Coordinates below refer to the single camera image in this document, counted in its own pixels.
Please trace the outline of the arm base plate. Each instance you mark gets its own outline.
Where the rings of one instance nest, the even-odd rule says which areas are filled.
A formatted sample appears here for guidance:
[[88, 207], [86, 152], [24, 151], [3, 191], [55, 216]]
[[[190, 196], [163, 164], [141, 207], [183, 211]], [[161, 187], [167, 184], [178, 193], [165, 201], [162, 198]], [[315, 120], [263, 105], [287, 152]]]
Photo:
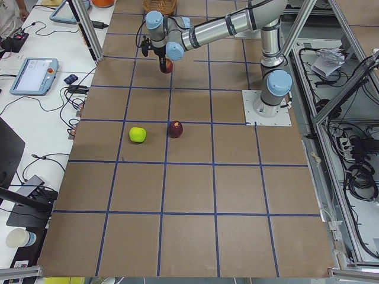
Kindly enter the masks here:
[[269, 106], [261, 100], [260, 90], [242, 90], [245, 124], [249, 126], [291, 127], [290, 100], [285, 98], [277, 106]]

